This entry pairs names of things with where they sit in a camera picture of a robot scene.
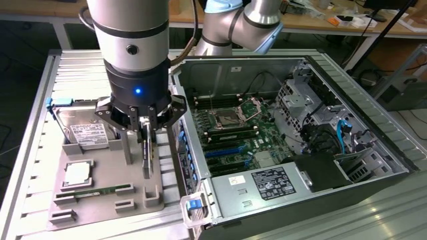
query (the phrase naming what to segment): hard drive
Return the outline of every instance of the hard drive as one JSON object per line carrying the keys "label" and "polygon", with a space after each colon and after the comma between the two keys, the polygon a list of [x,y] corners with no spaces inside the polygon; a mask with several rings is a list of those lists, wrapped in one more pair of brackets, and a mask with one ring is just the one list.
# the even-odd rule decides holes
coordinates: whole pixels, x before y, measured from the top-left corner
{"label": "hard drive", "polygon": [[108,148],[108,141],[117,139],[113,126],[95,115],[96,101],[76,101],[68,106],[52,106],[52,113],[67,141],[81,149]]}

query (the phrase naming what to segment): silver robot arm segment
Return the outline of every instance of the silver robot arm segment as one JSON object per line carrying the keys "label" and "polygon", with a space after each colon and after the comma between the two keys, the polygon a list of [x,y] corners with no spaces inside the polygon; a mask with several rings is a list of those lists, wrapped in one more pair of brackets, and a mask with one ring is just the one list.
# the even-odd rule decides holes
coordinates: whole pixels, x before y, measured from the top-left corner
{"label": "silver robot arm segment", "polygon": [[283,29],[281,0],[208,0],[201,39],[195,55],[232,55],[232,43],[265,54]]}
{"label": "silver robot arm segment", "polygon": [[123,131],[141,132],[140,117],[153,130],[171,126],[187,111],[168,91],[168,3],[87,0],[112,92],[95,114]]}

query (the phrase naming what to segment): workbench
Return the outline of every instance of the workbench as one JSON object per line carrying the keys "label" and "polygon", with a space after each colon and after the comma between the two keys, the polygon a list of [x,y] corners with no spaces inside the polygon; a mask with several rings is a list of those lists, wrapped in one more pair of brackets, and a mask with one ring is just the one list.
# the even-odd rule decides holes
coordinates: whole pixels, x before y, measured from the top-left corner
{"label": "workbench", "polygon": [[[179,0],[180,13],[169,15],[169,27],[171,28],[192,28],[193,27],[193,12],[191,0]],[[317,6],[317,0],[311,0],[313,6]],[[333,0],[335,4],[352,9],[355,6],[353,1],[348,0]],[[204,11],[197,2],[197,16],[200,27],[203,28]],[[87,6],[85,0],[79,0],[77,3],[57,2],[55,0],[3,0],[0,2],[0,20],[8,21],[25,21],[25,22],[47,22],[51,23],[56,32],[56,37],[61,49],[72,49],[72,44],[69,41],[69,36],[65,31],[64,24],[79,24],[79,10],[81,7]],[[336,15],[331,10],[319,9],[320,12],[325,14],[325,19]],[[359,12],[363,13],[364,9],[359,6]],[[348,64],[345,65],[345,70],[351,69],[367,49],[372,45],[376,37],[386,28],[392,15],[383,14],[387,18],[387,22],[379,22],[376,27],[369,28],[364,36],[367,37],[363,44],[360,45],[356,53],[353,54]],[[299,33],[299,34],[320,34],[320,35],[341,35],[341,36],[360,36],[364,27],[355,28],[349,27],[335,27],[325,20],[311,18],[305,15],[285,14],[281,17],[281,22],[284,28],[281,32],[284,33]],[[427,39],[426,33],[418,33],[408,30],[399,23],[395,24],[388,34],[387,38],[402,38],[402,39]]]}
{"label": "workbench", "polygon": [[[292,56],[296,52],[303,52],[320,61],[321,68],[329,74],[335,76],[345,74],[332,59],[315,49],[272,49],[268,55]],[[169,56],[173,57],[179,53],[180,50],[171,50]],[[233,54],[252,55],[253,53],[236,50]],[[160,156],[164,210],[64,230],[45,231],[64,139],[61,130],[47,113],[45,99],[48,97],[96,99],[109,94],[111,88],[99,50],[51,52],[3,201],[0,240],[183,240],[191,237],[183,224],[179,206],[181,176],[176,174],[171,149],[164,144],[155,149]],[[284,237],[285,240],[424,239],[427,161],[419,160],[414,163],[420,168],[420,172],[359,204],[265,232],[252,239]]]}

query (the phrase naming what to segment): blue cable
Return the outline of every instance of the blue cable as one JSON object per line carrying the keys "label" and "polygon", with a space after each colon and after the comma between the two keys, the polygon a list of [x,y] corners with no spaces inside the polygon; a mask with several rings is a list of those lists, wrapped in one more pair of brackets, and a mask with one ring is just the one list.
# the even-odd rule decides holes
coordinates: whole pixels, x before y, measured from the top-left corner
{"label": "blue cable", "polygon": [[345,120],[340,119],[336,124],[336,136],[340,143],[341,154],[345,154],[345,145],[341,137],[341,127],[344,126],[348,126],[349,128],[352,127],[352,125]]}

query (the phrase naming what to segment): hard drive label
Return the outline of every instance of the hard drive label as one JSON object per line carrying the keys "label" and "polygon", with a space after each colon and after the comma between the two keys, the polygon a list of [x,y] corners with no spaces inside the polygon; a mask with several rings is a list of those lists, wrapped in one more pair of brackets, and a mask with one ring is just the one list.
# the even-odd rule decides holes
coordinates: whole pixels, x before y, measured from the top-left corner
{"label": "hard drive label", "polygon": [[260,197],[265,201],[296,193],[283,167],[253,172],[252,178]]}
{"label": "hard drive label", "polygon": [[69,127],[80,146],[92,146],[108,143],[104,124],[71,125]]}

